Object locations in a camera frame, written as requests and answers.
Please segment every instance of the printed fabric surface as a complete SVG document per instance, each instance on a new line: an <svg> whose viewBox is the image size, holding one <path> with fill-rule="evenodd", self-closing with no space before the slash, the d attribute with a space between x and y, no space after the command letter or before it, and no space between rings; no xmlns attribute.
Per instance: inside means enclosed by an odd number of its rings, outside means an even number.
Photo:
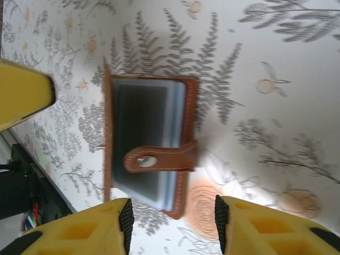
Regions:
<svg viewBox="0 0 340 255"><path fill-rule="evenodd" d="M339 234L339 29L339 0L4 0L1 57L49 73L57 90L13 131L84 210L103 193L103 62L195 76L201 155L185 215L133 200L130 254L220 254L216 194Z"/></svg>

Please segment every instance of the leather strap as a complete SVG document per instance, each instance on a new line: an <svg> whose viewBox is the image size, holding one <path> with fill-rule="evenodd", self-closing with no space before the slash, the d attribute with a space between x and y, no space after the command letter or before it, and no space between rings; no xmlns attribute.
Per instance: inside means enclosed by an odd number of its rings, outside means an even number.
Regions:
<svg viewBox="0 0 340 255"><path fill-rule="evenodd" d="M197 153L196 140L191 140L179 148L137 147L125 155L124 166L131 173L153 171L192 172L196 166ZM137 160L145 156L155 157L157 162L150 167L141 167Z"/></svg>

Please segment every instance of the yellow plastic part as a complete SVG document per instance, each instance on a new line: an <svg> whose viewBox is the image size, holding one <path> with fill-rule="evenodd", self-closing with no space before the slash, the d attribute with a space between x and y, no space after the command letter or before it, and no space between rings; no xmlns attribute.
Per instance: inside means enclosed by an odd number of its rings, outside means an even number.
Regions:
<svg viewBox="0 0 340 255"><path fill-rule="evenodd" d="M0 59L0 132L55 102L51 79L23 65Z"/></svg>
<svg viewBox="0 0 340 255"><path fill-rule="evenodd" d="M28 231L43 235L22 255L125 255L118 217L127 201L111 200Z"/></svg>
<svg viewBox="0 0 340 255"><path fill-rule="evenodd" d="M327 228L282 211L232 197L226 226L227 255L339 255L309 228Z"/></svg>

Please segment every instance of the wallet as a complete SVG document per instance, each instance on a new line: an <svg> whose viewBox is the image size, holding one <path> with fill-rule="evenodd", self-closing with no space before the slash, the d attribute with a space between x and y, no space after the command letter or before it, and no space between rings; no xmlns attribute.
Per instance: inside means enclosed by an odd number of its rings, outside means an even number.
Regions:
<svg viewBox="0 0 340 255"><path fill-rule="evenodd" d="M174 219L197 162L195 78L111 75L105 65L104 201L118 188Z"/></svg>

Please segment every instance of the card holder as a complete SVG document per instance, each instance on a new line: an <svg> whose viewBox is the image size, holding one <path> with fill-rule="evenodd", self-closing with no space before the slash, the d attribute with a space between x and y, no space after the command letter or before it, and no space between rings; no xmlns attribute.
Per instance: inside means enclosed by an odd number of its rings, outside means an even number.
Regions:
<svg viewBox="0 0 340 255"><path fill-rule="evenodd" d="M188 172L193 171L197 162L197 142L193 139L193 124L196 108L196 97L198 83L195 78L149 78L149 77L128 77L120 75L111 75L108 65L105 65L104 73L104 92L105 92L105 158L104 158L104 201L110 200L110 188L113 188L112 179L117 162L114 162L115 151L120 148L115 148L114 142L118 142L115 137L115 88L117 84L113 84L114 80L126 80L133 84L133 80L139 80L139 83L153 83L153 81L175 81L185 85L185 98L183 107L183 122L181 128L181 137L179 147L170 148L162 146L138 146L128 151L122 159L122 165L125 170L131 174L141 173L176 173L175 190L171 197L172 206L167 210L162 210L165 214L174 219L179 219L184 211L184 202L186 194L186 186ZM145 159L156 159L153 162L148 162Z"/></svg>

